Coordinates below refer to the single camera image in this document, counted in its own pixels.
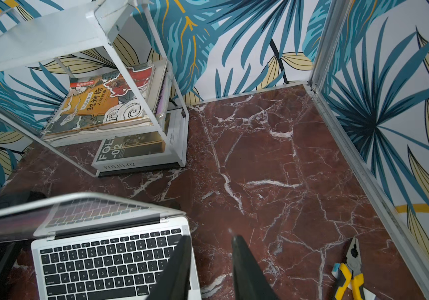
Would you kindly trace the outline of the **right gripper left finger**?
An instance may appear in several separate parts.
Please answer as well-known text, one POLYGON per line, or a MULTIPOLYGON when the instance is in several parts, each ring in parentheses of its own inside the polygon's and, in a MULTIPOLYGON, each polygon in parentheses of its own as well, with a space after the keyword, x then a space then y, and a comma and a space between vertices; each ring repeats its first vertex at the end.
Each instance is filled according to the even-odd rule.
POLYGON ((147 300, 188 299, 191 254, 191 237, 182 236, 147 300))

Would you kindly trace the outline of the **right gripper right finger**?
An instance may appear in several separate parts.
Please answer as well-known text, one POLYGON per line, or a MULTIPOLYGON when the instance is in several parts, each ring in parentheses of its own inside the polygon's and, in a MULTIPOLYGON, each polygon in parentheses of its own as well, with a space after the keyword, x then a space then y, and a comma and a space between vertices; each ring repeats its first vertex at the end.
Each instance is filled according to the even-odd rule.
POLYGON ((232 259, 235 299, 279 299, 268 284, 246 241, 240 235, 232 238, 232 259))

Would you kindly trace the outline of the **silver laptop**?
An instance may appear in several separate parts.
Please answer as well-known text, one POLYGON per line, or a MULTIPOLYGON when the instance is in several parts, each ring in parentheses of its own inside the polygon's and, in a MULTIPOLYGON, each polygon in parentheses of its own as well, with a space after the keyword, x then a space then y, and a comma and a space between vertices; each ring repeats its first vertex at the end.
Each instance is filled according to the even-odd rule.
POLYGON ((144 300, 189 235, 181 210, 98 192, 0 208, 0 243, 31 242, 43 300, 144 300))

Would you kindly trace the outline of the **folio magazine book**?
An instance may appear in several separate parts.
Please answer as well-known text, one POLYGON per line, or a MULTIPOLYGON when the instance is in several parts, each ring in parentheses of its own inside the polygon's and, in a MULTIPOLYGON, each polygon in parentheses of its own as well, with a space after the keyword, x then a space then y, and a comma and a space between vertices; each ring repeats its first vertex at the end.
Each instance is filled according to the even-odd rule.
POLYGON ((168 112, 164 132, 173 146, 169 152, 159 132, 148 132, 132 136, 104 139, 91 166, 100 174, 144 167, 161 166, 176 162, 183 150, 186 135, 184 111, 176 109, 168 112))

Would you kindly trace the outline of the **colourful illustrated book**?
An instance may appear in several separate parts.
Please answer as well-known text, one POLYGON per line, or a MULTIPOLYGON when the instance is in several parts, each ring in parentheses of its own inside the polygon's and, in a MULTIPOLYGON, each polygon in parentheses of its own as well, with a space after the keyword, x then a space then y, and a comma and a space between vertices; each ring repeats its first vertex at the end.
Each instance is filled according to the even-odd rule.
MULTIPOLYGON (((144 101, 156 113, 161 85, 168 76, 167 60, 127 67, 144 101)), ((151 126, 152 122, 119 71, 71 78, 68 95, 42 130, 42 139, 60 145, 95 139, 103 131, 151 126)))

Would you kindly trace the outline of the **white metal shelf rack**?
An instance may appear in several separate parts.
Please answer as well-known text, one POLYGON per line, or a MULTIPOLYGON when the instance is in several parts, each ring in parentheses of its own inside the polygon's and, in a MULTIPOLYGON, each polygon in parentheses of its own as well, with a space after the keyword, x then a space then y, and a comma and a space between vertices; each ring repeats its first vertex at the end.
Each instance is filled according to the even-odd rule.
MULTIPOLYGON (((148 107, 144 101, 141 93, 131 76, 127 71, 127 67, 116 50, 115 42, 119 36, 119 32, 135 12, 139 11, 143 16, 145 22, 148 24, 149 30, 154 37, 156 44, 161 46, 161 40, 156 30, 153 17, 149 12, 147 1, 94 1, 85 5, 77 6, 75 8, 58 11, 46 16, 38 17, 29 21, 23 21, 15 25, 9 31, 0 36, 0 72, 6 69, 18 68, 33 63, 41 63, 45 60, 53 60, 69 78, 77 78, 71 68, 66 66, 62 57, 77 52, 95 50, 97 48, 104 48, 107 54, 113 61, 114 68, 119 71, 127 84, 134 92, 136 98, 140 100, 143 109, 146 111, 150 118, 152 125, 145 127, 126 127, 118 128, 113 132, 103 131, 101 136, 95 139, 81 138, 80 141, 71 141, 69 144, 62 143, 60 145, 44 141, 42 139, 42 130, 36 130, 33 126, 29 125, 24 117, 27 112, 31 111, 30 105, 25 105, 19 111, 9 111, 1 104, 3 99, 12 100, 14 93, 11 91, 0 92, 0 121, 7 123, 10 127, 22 132, 40 145, 49 149, 51 152, 60 158, 70 161, 71 158, 67 157, 61 152, 62 147, 68 147, 77 144, 86 144, 102 141, 105 139, 112 139, 115 137, 132 136, 143 133, 150 133, 157 131, 166 143, 169 152, 173 152, 173 146, 164 132, 166 125, 166 116, 168 112, 182 109, 184 111, 183 117, 186 118, 184 134, 186 138, 183 140, 183 150, 180 157, 177 157, 176 162, 164 164, 161 166, 142 167, 138 169, 120 170, 100 174, 96 172, 97 176, 108 176, 118 173, 129 171, 146 171, 150 169, 157 169, 159 167, 167 168, 181 168, 186 164, 187 152, 187 139, 188 139, 188 123, 189 113, 184 103, 181 103, 176 108, 169 107, 169 95, 172 89, 178 87, 178 83, 174 76, 173 65, 166 56, 166 53, 161 54, 161 60, 168 62, 168 76, 165 83, 161 85, 161 100, 158 103, 156 113, 148 107)), ((63 92, 68 95, 68 90, 65 86, 59 85, 54 74, 48 69, 44 70, 45 76, 51 80, 52 85, 57 92, 63 92)), ((47 112, 49 117, 58 110, 60 103, 49 102, 47 105, 47 112)))

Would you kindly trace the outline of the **yellow handled pliers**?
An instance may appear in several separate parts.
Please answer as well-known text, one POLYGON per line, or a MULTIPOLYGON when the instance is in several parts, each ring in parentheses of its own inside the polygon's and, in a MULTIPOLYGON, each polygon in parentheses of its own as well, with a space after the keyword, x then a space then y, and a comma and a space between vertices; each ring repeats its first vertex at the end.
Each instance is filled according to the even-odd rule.
POLYGON ((375 300, 377 296, 364 288, 362 259, 358 239, 352 238, 345 254, 345 261, 333 267, 332 274, 336 281, 330 294, 330 300, 343 299, 346 290, 351 290, 354 300, 375 300))

